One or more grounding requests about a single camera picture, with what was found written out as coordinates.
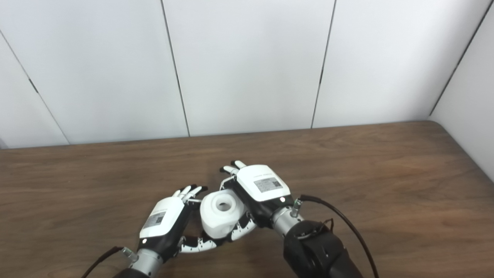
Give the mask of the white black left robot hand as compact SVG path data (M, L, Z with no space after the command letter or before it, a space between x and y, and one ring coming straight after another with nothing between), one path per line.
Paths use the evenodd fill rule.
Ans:
M183 245L196 248L198 237L186 236L184 231L192 213L200 208L196 195L207 190L206 186L188 185L155 204L139 232L138 250L153 251L165 263L176 257Z

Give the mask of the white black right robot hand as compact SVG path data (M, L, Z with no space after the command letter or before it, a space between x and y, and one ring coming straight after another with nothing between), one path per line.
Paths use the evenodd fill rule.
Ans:
M290 210L295 200L286 183L267 165L245 165L236 160L223 166L229 174L221 186L230 189L242 201L249 219L259 228L273 229L281 238L299 222Z

